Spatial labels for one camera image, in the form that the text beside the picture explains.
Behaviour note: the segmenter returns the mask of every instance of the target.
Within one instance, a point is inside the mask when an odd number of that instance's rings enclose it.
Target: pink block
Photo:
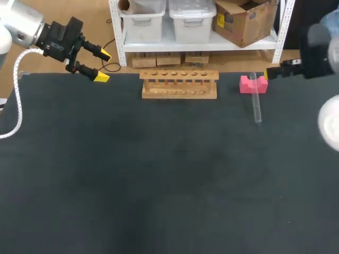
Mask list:
[[[257,79],[258,93],[265,94],[269,82],[265,79],[264,76],[261,76]],[[252,81],[248,79],[247,76],[240,77],[240,93],[241,94],[251,94],[253,93],[253,84]]]

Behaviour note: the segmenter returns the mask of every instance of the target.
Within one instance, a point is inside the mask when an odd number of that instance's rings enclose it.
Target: metal shelf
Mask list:
[[[173,21],[168,17],[163,19],[163,39],[159,43],[131,43],[126,36],[126,31],[121,29],[121,19],[118,12],[118,0],[109,0],[112,24],[119,62],[126,66],[126,52],[170,52],[170,51],[229,51],[229,50],[266,50],[274,49],[273,63],[280,62],[283,45],[285,43],[287,30],[292,16],[295,0],[280,0],[280,29],[278,36],[272,29],[271,35],[249,45],[239,48],[237,45],[224,39],[215,32],[211,32],[211,38],[207,44],[178,44],[175,41]]]
[[[128,35],[122,47],[125,52],[169,52],[169,51],[227,51],[227,50],[264,50],[275,49],[278,36],[272,29],[271,35],[248,47],[239,48],[216,32],[211,31],[207,44],[179,44],[175,41],[173,20],[163,18],[163,39],[157,43],[131,43]]]

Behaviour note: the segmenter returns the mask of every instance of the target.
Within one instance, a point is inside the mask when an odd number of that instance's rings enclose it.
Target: test tube rack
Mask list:
[[[144,99],[216,99],[216,70],[143,70]]]

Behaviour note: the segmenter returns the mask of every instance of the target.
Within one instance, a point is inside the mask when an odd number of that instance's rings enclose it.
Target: wooden block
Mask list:
[[[157,65],[179,65],[181,55],[178,52],[159,52],[157,53]]]
[[[216,99],[215,70],[141,71],[144,99]]]
[[[208,64],[210,59],[209,52],[186,52],[185,62],[193,62],[198,64]]]
[[[136,53],[136,56],[132,58],[133,68],[148,68],[156,67],[156,54],[155,53]]]

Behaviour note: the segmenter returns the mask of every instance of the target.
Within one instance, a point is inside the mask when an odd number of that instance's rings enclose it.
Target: glass test tube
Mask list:
[[[261,109],[260,109],[260,100],[259,100],[256,73],[252,72],[249,75],[249,79],[252,85],[252,103],[253,103],[253,112],[254,112],[254,122],[256,124],[260,124],[262,122],[262,119],[261,119]]]

